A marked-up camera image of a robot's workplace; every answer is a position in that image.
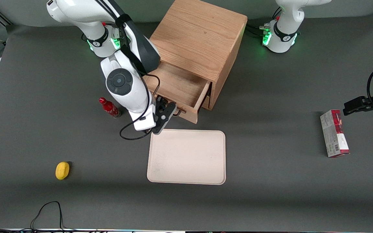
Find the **green led light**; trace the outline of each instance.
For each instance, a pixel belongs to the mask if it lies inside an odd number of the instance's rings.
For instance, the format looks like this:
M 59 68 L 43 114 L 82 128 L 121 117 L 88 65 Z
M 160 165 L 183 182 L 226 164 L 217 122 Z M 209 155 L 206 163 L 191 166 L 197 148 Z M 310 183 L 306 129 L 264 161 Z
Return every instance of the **green led light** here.
M 296 37 L 297 37 L 297 33 L 296 33 L 296 35 L 294 35 L 293 42 L 291 43 L 292 45 L 296 42 Z
M 92 50 L 92 51 L 93 51 L 92 45 L 90 44 L 89 40 L 87 40 L 87 43 L 88 43 L 88 44 L 89 44 L 89 46 L 90 46 L 90 50 Z
M 120 41 L 118 39 L 110 38 L 110 41 L 112 42 L 115 49 L 120 49 Z
M 271 38 L 271 32 L 268 32 L 264 38 L 263 38 L 263 44 L 264 45 L 268 45 L 268 43 L 270 42 L 270 38 Z

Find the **wooden cabinet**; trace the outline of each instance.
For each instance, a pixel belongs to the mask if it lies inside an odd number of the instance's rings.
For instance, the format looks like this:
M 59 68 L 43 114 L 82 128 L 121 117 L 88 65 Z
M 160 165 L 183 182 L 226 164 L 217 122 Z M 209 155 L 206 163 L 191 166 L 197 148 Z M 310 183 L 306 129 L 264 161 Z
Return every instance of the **wooden cabinet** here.
M 200 0 L 175 0 L 151 36 L 161 63 L 157 94 L 176 102 L 181 117 L 197 123 L 212 110 L 237 57 L 247 16 Z M 145 76 L 151 91 L 154 77 Z

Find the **yellow sponge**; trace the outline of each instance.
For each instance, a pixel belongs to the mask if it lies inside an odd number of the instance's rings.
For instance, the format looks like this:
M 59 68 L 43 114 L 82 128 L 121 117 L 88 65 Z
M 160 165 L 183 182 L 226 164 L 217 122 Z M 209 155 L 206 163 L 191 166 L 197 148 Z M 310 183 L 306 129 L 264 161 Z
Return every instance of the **yellow sponge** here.
M 68 162 L 60 162 L 56 168 L 57 179 L 63 180 L 64 178 L 68 176 L 69 171 L 70 171 L 70 165 L 68 164 Z

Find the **beige tray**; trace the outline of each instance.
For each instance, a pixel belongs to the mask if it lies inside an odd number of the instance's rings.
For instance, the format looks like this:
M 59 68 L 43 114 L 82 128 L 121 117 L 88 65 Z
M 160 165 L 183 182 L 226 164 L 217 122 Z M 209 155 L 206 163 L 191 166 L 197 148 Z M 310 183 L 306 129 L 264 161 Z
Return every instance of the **beige tray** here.
M 225 134 L 212 130 L 164 129 L 151 136 L 148 180 L 159 183 L 225 182 Z

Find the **bottle cap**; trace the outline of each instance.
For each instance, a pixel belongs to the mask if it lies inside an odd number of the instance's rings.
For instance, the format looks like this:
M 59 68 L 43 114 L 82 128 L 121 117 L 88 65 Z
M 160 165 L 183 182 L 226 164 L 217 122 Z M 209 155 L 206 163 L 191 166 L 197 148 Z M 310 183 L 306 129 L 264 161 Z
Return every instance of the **bottle cap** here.
M 105 98 L 101 97 L 101 98 L 99 99 L 99 102 L 100 102 L 102 105 L 104 105 L 104 104 L 107 102 L 107 100 L 106 100 Z

